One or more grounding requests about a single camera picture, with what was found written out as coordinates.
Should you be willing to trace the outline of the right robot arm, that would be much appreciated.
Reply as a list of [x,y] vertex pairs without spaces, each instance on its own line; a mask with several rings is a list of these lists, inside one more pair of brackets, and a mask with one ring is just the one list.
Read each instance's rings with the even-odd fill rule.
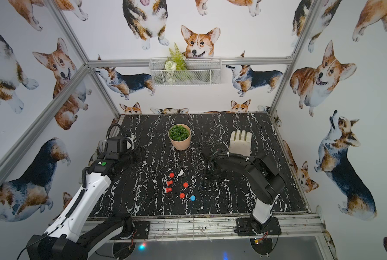
[[256,204],[251,216],[237,223],[235,233],[239,236],[267,234],[267,223],[272,219],[272,209],[286,186],[286,176],[266,154],[244,156],[226,150],[201,150],[207,177],[220,181],[227,172],[247,178]]

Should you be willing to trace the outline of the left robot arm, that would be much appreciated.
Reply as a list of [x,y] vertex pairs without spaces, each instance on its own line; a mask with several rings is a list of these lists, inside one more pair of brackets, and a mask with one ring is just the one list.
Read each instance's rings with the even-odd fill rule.
[[90,167],[82,170],[82,186],[59,218],[41,236],[34,235],[25,250],[31,260],[86,260],[116,236],[136,233],[129,213],[118,213],[85,234],[83,227],[99,198],[123,168],[143,162],[146,150],[134,144],[134,136],[118,123],[119,134],[106,134],[105,149]]

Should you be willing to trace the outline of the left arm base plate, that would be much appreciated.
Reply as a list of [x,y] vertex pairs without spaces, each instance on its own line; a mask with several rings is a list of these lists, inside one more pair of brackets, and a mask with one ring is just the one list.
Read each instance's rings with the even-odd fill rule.
[[147,239],[149,236],[151,222],[136,221],[126,222],[122,232],[111,238],[111,240],[131,240],[131,239]]

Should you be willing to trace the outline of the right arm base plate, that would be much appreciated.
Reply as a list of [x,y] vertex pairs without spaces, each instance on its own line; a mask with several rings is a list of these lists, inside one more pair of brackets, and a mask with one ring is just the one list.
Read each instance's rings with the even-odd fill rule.
[[236,228],[234,230],[239,236],[262,236],[268,235],[281,235],[279,220],[271,216],[264,224],[260,223],[253,216],[249,218],[237,218]]

